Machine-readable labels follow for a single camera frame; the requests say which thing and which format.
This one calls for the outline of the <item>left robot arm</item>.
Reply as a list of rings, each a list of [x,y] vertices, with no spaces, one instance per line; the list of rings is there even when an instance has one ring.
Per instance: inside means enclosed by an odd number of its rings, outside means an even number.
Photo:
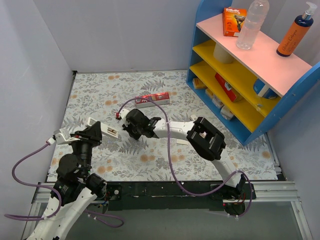
[[[61,128],[54,137],[58,145],[70,145],[72,153],[59,161],[43,219],[28,237],[30,240],[64,240],[87,206],[107,193],[107,182],[91,173],[93,148],[102,143],[102,123],[96,121],[73,134]]]

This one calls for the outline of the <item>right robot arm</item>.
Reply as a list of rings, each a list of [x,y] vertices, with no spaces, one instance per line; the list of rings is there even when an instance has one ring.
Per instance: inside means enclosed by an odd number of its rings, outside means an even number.
[[[122,129],[135,140],[145,136],[188,141],[201,158],[212,162],[226,182],[222,193],[237,199],[245,192],[245,176],[238,172],[228,156],[225,136],[204,117],[189,122],[169,122],[160,117],[148,118],[139,109],[122,109],[117,118],[123,122]]]

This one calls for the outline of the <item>red toothpaste box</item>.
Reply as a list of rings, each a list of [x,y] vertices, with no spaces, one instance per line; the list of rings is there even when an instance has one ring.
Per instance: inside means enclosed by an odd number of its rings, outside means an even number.
[[[135,107],[146,108],[154,106],[153,102],[157,105],[167,105],[171,103],[170,95],[168,92],[152,93],[139,96],[135,99]]]

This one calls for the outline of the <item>floral table mat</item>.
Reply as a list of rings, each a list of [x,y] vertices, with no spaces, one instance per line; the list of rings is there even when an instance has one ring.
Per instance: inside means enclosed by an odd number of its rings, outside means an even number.
[[[176,140],[142,136],[132,139],[122,130],[115,114],[122,104],[134,108],[131,98],[168,92],[170,104],[146,107],[149,118],[168,116],[188,122],[191,115],[205,117],[225,136],[228,156],[236,168],[253,180],[276,180],[274,158],[264,136],[243,146],[186,83],[187,71],[77,73],[62,126],[70,133],[85,128],[91,117],[118,130],[118,138],[104,136],[93,149],[92,172],[107,181],[220,180],[214,165],[196,153],[191,145]]]

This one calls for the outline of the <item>yellow soap pack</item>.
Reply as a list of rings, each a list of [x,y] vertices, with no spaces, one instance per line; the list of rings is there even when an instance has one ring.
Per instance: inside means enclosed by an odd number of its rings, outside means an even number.
[[[193,87],[195,89],[206,89],[207,86],[197,77],[192,79]]]

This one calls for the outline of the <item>red box on shelf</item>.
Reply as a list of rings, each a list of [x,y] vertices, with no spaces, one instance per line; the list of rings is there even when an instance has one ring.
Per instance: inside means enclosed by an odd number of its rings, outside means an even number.
[[[216,73],[215,79],[220,84],[231,102],[236,102],[241,99],[241,95],[220,74]]]

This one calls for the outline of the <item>beige paper roll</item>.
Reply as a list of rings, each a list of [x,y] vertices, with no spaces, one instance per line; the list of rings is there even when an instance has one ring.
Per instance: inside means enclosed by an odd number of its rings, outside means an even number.
[[[217,43],[215,44],[213,57],[222,64],[231,64],[234,58]]]

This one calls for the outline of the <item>blue yellow pink shelf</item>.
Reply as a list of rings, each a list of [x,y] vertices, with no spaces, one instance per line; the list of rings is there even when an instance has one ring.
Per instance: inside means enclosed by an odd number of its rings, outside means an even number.
[[[231,110],[234,119],[224,119],[205,91],[196,90],[237,140],[247,145],[276,125],[319,82],[320,66],[309,65],[296,55],[278,55],[277,43],[262,32],[251,49],[239,49],[235,37],[223,35],[222,13],[231,4],[229,0],[200,2],[195,15],[186,83],[192,86],[193,78],[199,78]],[[214,58],[216,44],[234,58],[232,63],[223,64]],[[231,102],[216,80],[216,73],[240,94],[240,100]],[[263,81],[278,97],[259,97],[253,89],[256,79]]]

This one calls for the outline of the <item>blue white container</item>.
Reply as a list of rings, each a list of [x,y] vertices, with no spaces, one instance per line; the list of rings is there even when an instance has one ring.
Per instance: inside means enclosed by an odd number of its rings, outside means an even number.
[[[253,90],[259,97],[264,99],[271,100],[278,97],[278,95],[259,78],[257,78],[253,84]]]

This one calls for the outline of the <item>orange razor box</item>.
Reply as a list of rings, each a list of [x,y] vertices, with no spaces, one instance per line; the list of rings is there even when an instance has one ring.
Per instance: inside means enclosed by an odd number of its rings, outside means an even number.
[[[222,13],[223,35],[225,37],[238,37],[246,16],[246,9],[225,7]]]

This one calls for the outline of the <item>clear plastic bottle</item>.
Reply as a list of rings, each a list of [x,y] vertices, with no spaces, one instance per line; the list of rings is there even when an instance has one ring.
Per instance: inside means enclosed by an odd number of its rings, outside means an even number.
[[[239,49],[249,50],[252,48],[269,9],[268,0],[254,0],[251,3],[236,41],[236,46]]]

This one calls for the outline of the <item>orange pump lotion bottle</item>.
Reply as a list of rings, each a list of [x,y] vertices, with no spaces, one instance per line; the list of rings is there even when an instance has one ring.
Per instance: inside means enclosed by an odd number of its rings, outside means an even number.
[[[278,55],[282,57],[289,57],[313,25],[313,15],[318,6],[309,1],[307,1],[306,4],[309,6],[308,9],[302,15],[298,15],[295,18],[281,43],[277,47],[276,53]]]

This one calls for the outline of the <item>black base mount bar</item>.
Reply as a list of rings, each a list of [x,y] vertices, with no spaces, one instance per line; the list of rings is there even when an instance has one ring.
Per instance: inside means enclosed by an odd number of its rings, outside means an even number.
[[[107,184],[99,205],[102,212],[123,210],[207,209],[231,215],[246,210],[246,201],[255,200],[253,184],[245,183],[240,192],[229,186],[206,196],[186,194],[174,181],[118,181]]]

